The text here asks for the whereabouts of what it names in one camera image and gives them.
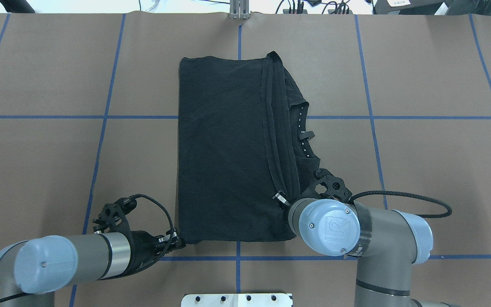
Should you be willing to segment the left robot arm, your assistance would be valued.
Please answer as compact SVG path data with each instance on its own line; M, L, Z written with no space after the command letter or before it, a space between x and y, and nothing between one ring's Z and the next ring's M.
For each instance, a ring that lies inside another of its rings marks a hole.
M62 288L137 274L183 247L177 229L158 236L96 232L12 243L0 250L0 306L52 307Z

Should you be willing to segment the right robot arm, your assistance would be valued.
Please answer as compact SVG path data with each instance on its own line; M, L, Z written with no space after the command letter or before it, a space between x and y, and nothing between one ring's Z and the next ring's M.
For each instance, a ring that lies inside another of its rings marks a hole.
M448 307L410 295L413 266L424 264L434 247L427 221L417 214L371 208L352 200L303 198L284 208L285 222L313 251L357 259L356 307Z

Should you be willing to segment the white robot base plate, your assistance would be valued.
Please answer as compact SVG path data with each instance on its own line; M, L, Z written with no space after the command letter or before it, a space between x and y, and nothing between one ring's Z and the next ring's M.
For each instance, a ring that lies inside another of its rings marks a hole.
M292 307L288 293L218 293L190 294L181 300L182 307Z

